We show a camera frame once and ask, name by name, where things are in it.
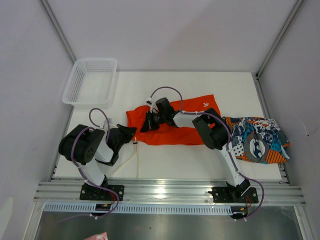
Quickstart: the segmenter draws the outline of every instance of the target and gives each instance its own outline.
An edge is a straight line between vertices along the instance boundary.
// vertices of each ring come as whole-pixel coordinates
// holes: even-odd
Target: white tabletop
[[[127,125],[126,111],[144,105],[153,90],[161,86],[178,89],[184,99],[214,94],[222,116],[263,117],[251,73],[249,72],[119,72],[113,104],[103,109],[113,124]],[[166,97],[169,101],[179,100],[179,95],[170,89],[161,89],[153,99]],[[68,132],[78,124],[92,126],[90,109],[75,108]],[[98,124],[104,122],[103,115],[96,111],[92,118]],[[161,145],[151,146],[138,143],[139,178],[179,180],[222,180],[224,170],[214,151],[204,145]],[[136,178],[137,156],[113,172],[134,152],[134,145],[125,144],[119,159],[112,167],[100,164],[108,178]],[[277,164],[261,164],[237,160],[244,174],[259,181],[279,181]],[[55,177],[80,177],[72,162],[60,156]]]

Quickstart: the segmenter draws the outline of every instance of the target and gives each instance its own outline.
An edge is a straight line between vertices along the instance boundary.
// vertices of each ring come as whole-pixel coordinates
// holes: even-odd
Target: white wall
[[[257,72],[296,0],[49,0],[75,56],[121,71]]]
[[[50,171],[70,110],[61,97],[71,67],[37,0],[1,1],[0,206],[13,197],[4,240],[21,239]]]
[[[307,0],[261,84],[272,116],[291,141],[291,180],[320,222],[320,1]]]

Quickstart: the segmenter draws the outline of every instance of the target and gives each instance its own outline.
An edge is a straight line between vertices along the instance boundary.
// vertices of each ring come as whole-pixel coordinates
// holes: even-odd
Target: colorful patterned cloth
[[[290,158],[289,140],[273,119],[223,117],[232,132],[232,150],[237,159],[253,163],[278,164]]]

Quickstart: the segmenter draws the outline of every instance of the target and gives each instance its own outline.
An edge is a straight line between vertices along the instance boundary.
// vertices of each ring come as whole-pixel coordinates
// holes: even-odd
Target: white plastic basket
[[[62,101],[77,108],[108,107],[116,90],[117,60],[82,58],[72,68]]]

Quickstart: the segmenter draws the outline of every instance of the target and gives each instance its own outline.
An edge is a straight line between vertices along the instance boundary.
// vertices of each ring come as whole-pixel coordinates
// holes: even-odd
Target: white basket
[[[77,108],[108,107],[116,90],[117,60],[82,58],[72,68],[62,96],[65,104]]]

